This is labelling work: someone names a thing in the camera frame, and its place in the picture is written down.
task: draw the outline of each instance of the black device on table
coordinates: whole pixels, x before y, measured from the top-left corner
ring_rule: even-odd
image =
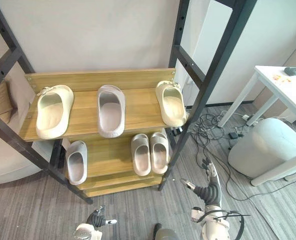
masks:
[[[283,70],[288,76],[296,75],[296,67],[288,66]]]

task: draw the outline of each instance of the slipper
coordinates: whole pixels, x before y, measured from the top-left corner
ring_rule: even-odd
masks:
[[[58,138],[68,127],[73,91],[66,85],[44,87],[37,103],[36,133],[41,139]]]
[[[150,138],[151,168],[156,174],[164,174],[168,169],[169,145],[162,132],[155,132]]]
[[[180,85],[171,81],[160,81],[155,91],[164,123],[170,127],[184,125],[187,115]]]
[[[116,138],[125,129],[126,99],[116,86],[103,85],[98,89],[98,132],[104,138]]]
[[[74,141],[67,149],[66,163],[69,182],[82,184],[87,178],[87,145],[83,141]]]
[[[132,164],[134,172],[139,176],[146,176],[152,167],[150,164],[149,139],[140,133],[131,140]]]

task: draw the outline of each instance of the table leg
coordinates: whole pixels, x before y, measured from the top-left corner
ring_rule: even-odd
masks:
[[[245,97],[248,95],[250,90],[253,88],[255,83],[257,82],[257,73],[252,75],[249,82],[246,84],[246,86],[243,88],[239,96],[236,98],[236,100],[233,102],[231,107],[228,109],[226,114],[222,117],[220,122],[218,123],[218,127],[222,128],[225,123],[228,121],[228,119],[233,115],[234,111],[238,108],[238,106],[242,103],[242,101],[245,99]]]
[[[254,122],[263,115],[276,101],[278,97],[275,95],[272,95],[271,98],[268,99],[268,101],[262,105],[262,107],[247,121],[247,125],[251,126],[254,124]]]
[[[251,184],[253,186],[258,186],[266,181],[270,181],[273,179],[283,178],[289,171],[296,168],[296,156],[292,159],[280,164],[279,166],[271,169],[264,174],[254,178],[251,180]]]

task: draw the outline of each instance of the wooden shelf board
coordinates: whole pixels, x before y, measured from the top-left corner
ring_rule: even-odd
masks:
[[[148,179],[148,180],[140,180],[140,181],[136,181],[136,182],[117,184],[114,186],[105,186],[105,187],[97,187],[97,188],[87,189],[84,191],[84,193],[88,197],[95,197],[95,196],[100,196],[100,195],[123,192],[123,191],[127,191],[127,190],[150,187],[150,186],[158,185],[161,182],[162,182],[162,177],[158,176],[158,177]]]
[[[84,138],[88,153],[87,177],[94,178],[133,171],[131,140],[134,135],[100,140],[89,136]]]
[[[25,77],[37,94],[44,87],[67,85],[73,92],[97,91],[110,84],[120,89],[155,88],[160,81],[173,81],[175,68],[126,69],[91,72],[31,73]]]
[[[140,180],[149,180],[155,177],[158,177],[158,175],[153,172],[151,172],[147,176],[138,176],[134,171],[129,171],[112,175],[88,177],[84,183],[78,185],[77,187],[80,190],[86,190],[93,188],[108,187],[117,184],[131,183]]]
[[[155,88],[125,89],[123,93],[126,98],[125,133],[166,127]],[[27,142],[42,140],[36,133],[37,101],[38,97],[33,101],[19,133]],[[74,92],[68,128],[58,138],[82,137],[97,133],[97,91]]]

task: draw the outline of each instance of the white table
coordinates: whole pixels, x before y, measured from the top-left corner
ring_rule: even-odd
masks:
[[[254,75],[241,91],[237,99],[233,102],[227,113],[223,116],[218,127],[222,128],[225,125],[257,81],[261,81],[270,91],[272,91],[273,96],[269,98],[252,118],[247,121],[246,124],[248,126],[251,126],[262,114],[264,114],[277,99],[280,99],[289,110],[296,115],[296,76],[288,76],[284,72],[284,69],[284,66],[255,66]],[[260,185],[276,176],[282,176],[294,167],[296,167],[296,157],[254,178],[251,181],[251,184],[254,186]]]

